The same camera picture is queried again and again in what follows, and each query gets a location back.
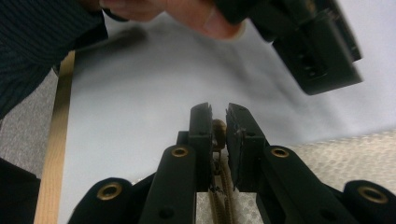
bubble wrap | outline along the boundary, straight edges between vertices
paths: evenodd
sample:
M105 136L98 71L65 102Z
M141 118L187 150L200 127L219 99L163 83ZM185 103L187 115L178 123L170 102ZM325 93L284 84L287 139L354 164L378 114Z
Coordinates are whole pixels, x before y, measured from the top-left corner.
M335 189L342 191L346 182L365 179L396 193L396 130L289 148ZM236 223L262 223L255 199L254 193L233 193ZM196 223L213 223L207 193L197 194L196 211Z

wooden edge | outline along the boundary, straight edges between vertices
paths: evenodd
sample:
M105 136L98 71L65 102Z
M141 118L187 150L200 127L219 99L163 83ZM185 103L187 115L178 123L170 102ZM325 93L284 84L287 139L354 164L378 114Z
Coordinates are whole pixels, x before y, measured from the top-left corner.
M58 222L74 60L75 52L71 51L61 63L46 158L35 210L35 224Z

dark sleeve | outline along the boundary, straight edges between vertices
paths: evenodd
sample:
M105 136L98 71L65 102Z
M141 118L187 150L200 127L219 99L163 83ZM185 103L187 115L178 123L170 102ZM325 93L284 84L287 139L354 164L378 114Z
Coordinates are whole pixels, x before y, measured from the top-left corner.
M79 37L98 27L104 27L102 14L86 12L77 0L0 0L0 119L42 82Z

white tabletop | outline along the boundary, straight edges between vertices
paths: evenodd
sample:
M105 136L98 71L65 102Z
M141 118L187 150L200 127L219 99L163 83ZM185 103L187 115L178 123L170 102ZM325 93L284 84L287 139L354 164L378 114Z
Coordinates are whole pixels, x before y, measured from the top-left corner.
M339 3L361 47L364 81L304 94L248 23L234 42L196 34L166 15L139 24L106 20L110 39L77 55L59 223L96 182L155 172L187 131L190 109L247 107L271 144L290 146L396 128L396 2Z

floor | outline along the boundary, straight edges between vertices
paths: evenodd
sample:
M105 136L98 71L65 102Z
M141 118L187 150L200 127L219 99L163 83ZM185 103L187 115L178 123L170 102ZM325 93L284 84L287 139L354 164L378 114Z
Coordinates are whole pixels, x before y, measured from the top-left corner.
M58 78L42 84L0 121L0 157L41 177Z

